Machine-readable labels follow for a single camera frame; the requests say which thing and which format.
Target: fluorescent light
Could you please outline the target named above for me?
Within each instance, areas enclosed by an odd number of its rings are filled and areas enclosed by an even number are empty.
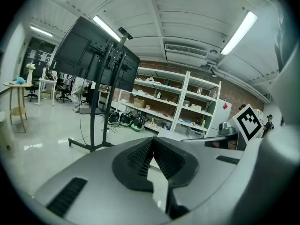
[[[232,49],[235,48],[235,46],[242,40],[242,38],[250,30],[256,20],[257,16],[252,12],[248,12],[244,21],[235,32],[234,36],[230,39],[225,48],[222,49],[221,54],[227,56],[232,51]]]
[[[38,29],[38,28],[35,28],[35,27],[32,27],[32,26],[30,26],[30,28],[31,28],[31,29],[33,29],[33,30],[35,30],[35,31],[38,31],[38,32],[44,33],[44,34],[46,34],[46,35],[48,35],[48,36],[51,36],[51,37],[52,37],[52,34],[51,34],[51,33],[49,33],[49,32],[45,32],[45,31],[43,31],[43,30],[41,30],[41,29]]]
[[[102,20],[100,17],[95,16],[93,20],[101,27],[103,28],[109,35],[111,35],[114,39],[116,39],[118,42],[121,40],[117,34],[114,33],[113,30],[111,30]]]

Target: rolling stand base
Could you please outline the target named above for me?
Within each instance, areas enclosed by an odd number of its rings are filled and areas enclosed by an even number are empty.
[[[112,147],[112,146],[114,146],[110,142],[102,142],[101,144],[92,147],[89,144],[83,144],[83,143],[75,141],[71,138],[68,138],[68,141],[69,141],[69,146],[70,147],[71,147],[72,144],[75,144],[76,146],[87,149],[90,152],[94,152],[94,151],[96,151],[96,149],[99,149],[99,148],[102,148],[102,147]]]

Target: floor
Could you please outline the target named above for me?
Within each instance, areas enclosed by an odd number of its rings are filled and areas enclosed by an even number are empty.
[[[29,195],[33,195],[53,175],[89,153],[88,150],[74,145],[69,147],[68,138],[90,143],[90,116],[80,115],[81,133],[79,114],[72,111],[71,102],[55,101],[54,106],[51,100],[42,99],[41,106],[37,102],[36,98],[31,102],[25,98],[28,118],[24,120],[26,133],[23,132],[20,118],[13,117],[10,130],[14,145],[10,151],[1,149],[1,158],[8,174],[15,181],[15,185]],[[16,91],[13,94],[13,104],[17,104]],[[9,93],[1,96],[0,111],[9,114]],[[102,142],[102,121],[101,116],[95,117],[95,144]],[[119,127],[115,130],[118,134],[111,131],[107,135],[107,141],[113,144],[157,135],[152,130],[139,133],[130,128]],[[158,192],[165,194],[167,181],[158,169],[150,169],[149,177],[149,180],[160,180],[159,183],[154,183],[153,198],[163,209],[165,203],[161,201]]]

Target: cardboard box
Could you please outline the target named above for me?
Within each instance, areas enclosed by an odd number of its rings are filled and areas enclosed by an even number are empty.
[[[138,98],[134,98],[134,106],[138,108],[144,108],[145,107],[145,100],[140,100]]]

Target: white wall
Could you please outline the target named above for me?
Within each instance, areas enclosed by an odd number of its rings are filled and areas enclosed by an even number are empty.
[[[17,73],[17,69],[21,68],[19,65],[23,60],[24,56],[24,41],[30,37],[27,28],[22,22],[18,23],[14,32],[12,33],[10,40],[6,46],[1,61],[0,70],[0,92],[6,89],[3,83],[10,82],[14,79],[14,75]]]
[[[279,107],[274,103],[274,101],[272,101],[269,104],[265,104],[263,112],[266,116],[272,114],[272,123],[274,125],[274,130],[280,127],[282,115],[281,111],[279,110]]]

